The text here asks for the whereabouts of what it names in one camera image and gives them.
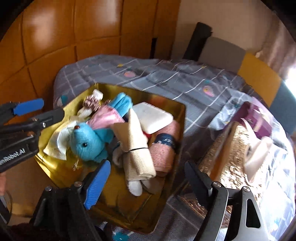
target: beige wall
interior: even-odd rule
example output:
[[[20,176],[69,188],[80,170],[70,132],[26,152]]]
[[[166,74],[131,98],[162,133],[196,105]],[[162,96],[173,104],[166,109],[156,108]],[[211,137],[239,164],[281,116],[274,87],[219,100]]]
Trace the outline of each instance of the beige wall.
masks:
[[[172,58],[182,58],[197,22],[213,28],[212,36],[245,50],[260,50],[272,12],[260,0],[182,0]]]

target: bedsheet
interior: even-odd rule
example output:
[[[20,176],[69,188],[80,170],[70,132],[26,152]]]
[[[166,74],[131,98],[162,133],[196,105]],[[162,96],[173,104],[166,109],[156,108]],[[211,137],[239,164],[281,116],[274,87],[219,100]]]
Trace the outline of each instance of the bedsheet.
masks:
[[[186,105],[183,153],[173,185],[174,194],[186,182],[184,163],[198,162],[243,102],[251,96],[264,103],[243,78],[223,69],[187,60],[136,59],[98,55],[64,66],[54,83],[54,107],[65,106],[94,83],[108,83],[159,94]],[[295,160],[292,146],[281,125],[274,120],[274,146],[266,170],[266,198],[260,210],[270,234],[277,240],[295,214]],[[277,199],[273,198],[275,190]],[[280,207],[271,217],[273,208]],[[100,224],[114,240],[193,240],[202,220],[172,196],[149,235],[130,233],[111,224]]]

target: person's finger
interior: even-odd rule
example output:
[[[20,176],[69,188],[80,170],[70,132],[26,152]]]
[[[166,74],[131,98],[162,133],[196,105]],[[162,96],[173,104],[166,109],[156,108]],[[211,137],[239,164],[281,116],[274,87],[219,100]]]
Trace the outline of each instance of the person's finger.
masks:
[[[0,196],[4,196],[6,192],[6,173],[0,173]]]

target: wooden headboard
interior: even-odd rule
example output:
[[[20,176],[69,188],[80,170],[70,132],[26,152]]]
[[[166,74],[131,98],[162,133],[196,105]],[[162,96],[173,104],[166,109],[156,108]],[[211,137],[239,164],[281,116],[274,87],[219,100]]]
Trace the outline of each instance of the wooden headboard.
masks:
[[[98,54],[170,57],[180,0],[34,0],[0,42],[0,104],[43,98],[67,64]]]

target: blue gripper pad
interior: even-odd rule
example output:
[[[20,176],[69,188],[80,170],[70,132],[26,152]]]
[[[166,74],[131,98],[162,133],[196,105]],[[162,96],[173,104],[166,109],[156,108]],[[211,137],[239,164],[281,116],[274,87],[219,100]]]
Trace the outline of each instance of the blue gripper pad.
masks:
[[[97,203],[103,187],[110,175],[110,171],[111,164],[108,160],[106,160],[86,190],[84,206],[87,210]]]
[[[14,109],[13,114],[14,115],[24,115],[36,110],[42,109],[44,106],[43,99],[36,99],[36,100],[29,100],[23,103],[19,103]]]

